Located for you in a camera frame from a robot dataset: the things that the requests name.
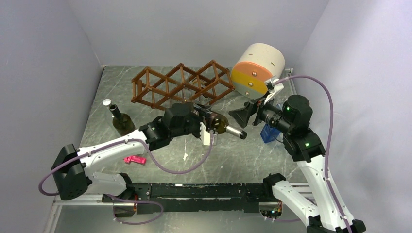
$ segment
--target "green glass bottle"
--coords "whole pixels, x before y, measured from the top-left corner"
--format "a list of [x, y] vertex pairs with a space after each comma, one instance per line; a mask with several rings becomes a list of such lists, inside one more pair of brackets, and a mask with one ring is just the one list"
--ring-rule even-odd
[[245, 139], [247, 137], [247, 132], [243, 130], [239, 130], [231, 125], [229, 125], [229, 121], [225, 116], [222, 114], [216, 113], [212, 111], [213, 120], [211, 123], [212, 129], [214, 129], [218, 134], [222, 134], [224, 132], [229, 133], [233, 136], [236, 136], [240, 139]]
[[109, 105], [109, 110], [114, 116], [112, 120], [113, 127], [119, 132], [120, 136], [128, 135], [136, 129], [130, 116], [126, 113], [121, 113], [117, 105]]

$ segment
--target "bottle neck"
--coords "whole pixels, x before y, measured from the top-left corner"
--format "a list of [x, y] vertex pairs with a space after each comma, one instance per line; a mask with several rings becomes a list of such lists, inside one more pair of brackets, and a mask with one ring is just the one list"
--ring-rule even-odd
[[122, 121], [123, 120], [123, 115], [121, 114], [119, 108], [115, 104], [111, 104], [109, 106], [110, 112], [113, 114], [113, 116], [117, 119]]

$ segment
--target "pink object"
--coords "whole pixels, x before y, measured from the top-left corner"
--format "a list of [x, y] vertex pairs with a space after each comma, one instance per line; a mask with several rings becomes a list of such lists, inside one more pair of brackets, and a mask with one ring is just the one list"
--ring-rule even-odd
[[131, 163], [131, 162], [142, 164], [142, 165], [146, 164], [146, 159], [145, 158], [134, 156], [134, 155], [130, 156], [130, 157], [127, 157], [127, 158], [124, 158], [124, 161], [128, 164]]

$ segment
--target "white bottle cap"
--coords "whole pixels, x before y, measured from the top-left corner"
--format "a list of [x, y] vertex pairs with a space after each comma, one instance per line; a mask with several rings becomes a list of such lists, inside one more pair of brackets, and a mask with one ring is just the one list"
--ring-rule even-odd
[[109, 106], [111, 103], [112, 103], [112, 101], [110, 99], [103, 100], [103, 105], [106, 106], [106, 107]]

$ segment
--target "orange stripe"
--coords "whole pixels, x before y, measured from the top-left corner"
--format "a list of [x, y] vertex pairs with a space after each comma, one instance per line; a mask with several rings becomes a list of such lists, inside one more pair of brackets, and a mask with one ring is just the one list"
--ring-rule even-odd
[[253, 72], [256, 72], [257, 75], [254, 78], [261, 81], [266, 81], [273, 77], [273, 74], [268, 69], [253, 62], [239, 62], [233, 69], [250, 76], [252, 76]]

